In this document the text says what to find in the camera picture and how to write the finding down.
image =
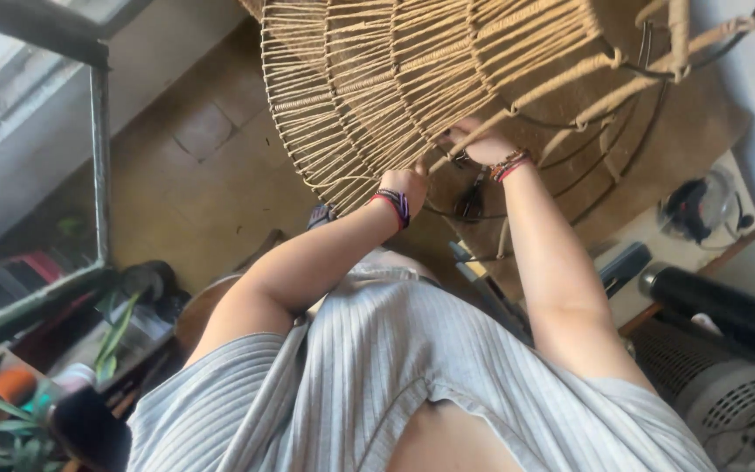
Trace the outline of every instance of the braided bracelet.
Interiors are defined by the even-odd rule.
[[[379,188],[369,199],[386,200],[392,204],[392,208],[395,209],[395,216],[398,217],[398,230],[406,229],[409,226],[409,203],[407,202],[407,196],[402,191],[394,191],[389,188]]]
[[[491,167],[491,178],[496,182],[502,182],[512,170],[528,162],[532,162],[532,153],[526,148],[517,148],[502,162]]]

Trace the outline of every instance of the gray ribbed shirt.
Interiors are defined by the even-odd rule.
[[[382,470],[419,406],[446,399],[527,471],[715,469],[652,393],[580,379],[415,279],[359,264],[314,321],[180,371],[130,418],[128,470]]]

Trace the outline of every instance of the hand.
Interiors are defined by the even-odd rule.
[[[462,141],[471,131],[477,129],[482,122],[478,118],[463,118],[451,126],[445,138],[456,144]],[[494,166],[506,160],[516,148],[507,139],[498,134],[494,129],[489,129],[477,139],[467,145],[465,151],[468,156],[484,166]]]
[[[387,170],[380,181],[380,188],[404,192],[409,204],[409,219],[419,214],[427,197],[427,167],[424,162],[415,163],[415,170]]]

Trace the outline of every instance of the bracelet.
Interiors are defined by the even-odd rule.
[[[517,148],[510,152],[505,160],[491,167],[491,178],[496,182],[502,182],[512,170],[527,162],[532,162],[532,153],[526,148]]]
[[[409,226],[409,203],[404,192],[394,191],[389,188],[379,188],[367,203],[376,198],[386,200],[392,205],[392,208],[395,210],[395,216],[398,217],[399,231]]]

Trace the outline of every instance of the orange pot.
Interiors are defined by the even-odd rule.
[[[37,388],[37,379],[27,369],[14,367],[0,372],[0,398],[11,405],[20,406]]]

